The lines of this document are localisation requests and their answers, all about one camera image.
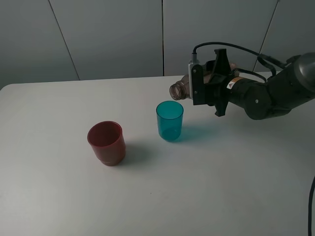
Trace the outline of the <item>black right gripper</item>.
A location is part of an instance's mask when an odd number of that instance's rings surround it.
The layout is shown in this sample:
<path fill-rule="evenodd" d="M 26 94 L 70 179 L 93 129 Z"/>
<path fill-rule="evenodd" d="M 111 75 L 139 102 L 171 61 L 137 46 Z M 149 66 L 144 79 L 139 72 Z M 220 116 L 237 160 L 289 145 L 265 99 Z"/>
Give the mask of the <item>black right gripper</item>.
<path fill-rule="evenodd" d="M 224 89 L 227 86 L 227 79 L 232 77 L 232 70 L 226 49 L 215 49 L 215 54 L 216 59 L 206 65 L 207 70 L 210 70 L 211 65 L 213 66 L 209 82 L 204 83 L 202 65 L 196 65 L 189 89 L 194 105 L 215 106 L 215 115 L 222 117 L 225 116 L 228 105 L 228 100 L 224 97 Z"/>

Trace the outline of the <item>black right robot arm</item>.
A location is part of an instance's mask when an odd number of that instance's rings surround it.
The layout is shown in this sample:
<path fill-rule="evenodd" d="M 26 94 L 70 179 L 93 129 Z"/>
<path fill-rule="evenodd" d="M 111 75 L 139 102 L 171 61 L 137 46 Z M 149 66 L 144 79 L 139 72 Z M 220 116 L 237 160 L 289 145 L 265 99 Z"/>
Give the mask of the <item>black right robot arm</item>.
<path fill-rule="evenodd" d="M 189 89 L 194 105 L 214 106 L 216 116 L 226 113 L 228 103 L 245 110 L 253 120 L 280 117 L 315 97 L 315 54 L 291 57 L 288 65 L 264 82 L 244 78 L 231 69 L 226 49 L 215 51 L 216 59 L 200 65 L 197 53 L 189 63 Z"/>

